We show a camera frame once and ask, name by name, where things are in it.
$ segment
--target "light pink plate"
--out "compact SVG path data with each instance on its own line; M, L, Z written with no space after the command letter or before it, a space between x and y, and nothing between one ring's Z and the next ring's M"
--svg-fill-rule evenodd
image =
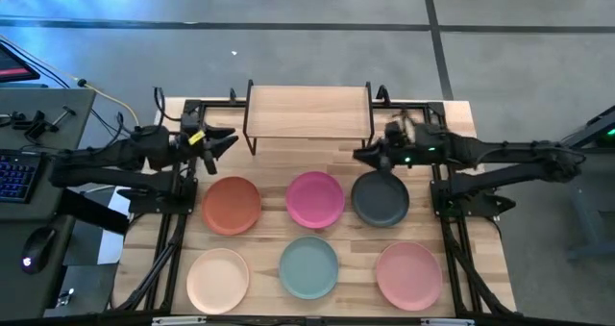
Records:
M384 297L404 311L422 311L442 291L442 271L435 256L413 242L389 245L376 264L376 280Z
M299 225L322 229L333 224L344 212L344 190L324 172L307 172L297 177L286 190L286 208Z
M241 302L249 283L248 265L241 256L218 248L206 251L192 264L186 289L190 302L199 311L220 314Z

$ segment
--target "keyboard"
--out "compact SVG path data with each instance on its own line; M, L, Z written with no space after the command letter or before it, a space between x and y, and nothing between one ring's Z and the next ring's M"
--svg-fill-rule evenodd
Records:
M0 149L0 202L27 204L41 164L41 153Z

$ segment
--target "gray floor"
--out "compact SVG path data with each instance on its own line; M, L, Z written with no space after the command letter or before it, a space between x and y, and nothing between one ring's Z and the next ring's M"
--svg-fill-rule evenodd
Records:
M615 25L614 0L434 0L441 24ZM218 22L427 23L424 0L0 0L0 14ZM1 34L154 117L152 86L221 96L261 84L386 84L395 98L442 99L430 33L2 28ZM613 105L615 35L445 34L457 100L479 138L558 139ZM119 109L95 108L111 119ZM95 122L82 145L109 135ZM520 312L615 323L615 259L569 263L583 243L564 186L505 188L504 251Z

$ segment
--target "gray desk surface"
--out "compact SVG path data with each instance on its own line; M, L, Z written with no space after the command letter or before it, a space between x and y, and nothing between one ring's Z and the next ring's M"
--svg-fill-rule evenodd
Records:
M53 121L66 105L77 115L61 123L57 133L43 134L40 143L54 148L75 149L86 126L94 96L93 91L83 89L4 88L0 89L0 113L18 111L31 118L36 110L41 110ZM0 148L19 149L27 144L30 143L23 137L23 132L0 128ZM58 234L49 263L41 272L28 275L19 266L26 238L34 229L48 223L49 215L60 202L62 190L47 183L49 172L49 166L46 166L30 204L0 204L2 213L28 213L22 221L8 222L0 218L0 277L4 291L0 294L0 319L41 317L61 272L64 252L75 223L71 216L59 216L53 220ZM43 215L37 218L36 213Z

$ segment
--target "computer mouse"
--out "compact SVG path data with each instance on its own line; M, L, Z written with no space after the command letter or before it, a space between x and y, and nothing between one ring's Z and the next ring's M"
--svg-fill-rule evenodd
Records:
M39 273L47 265L56 230L45 226L38 228L26 239L21 252L21 269L28 274Z

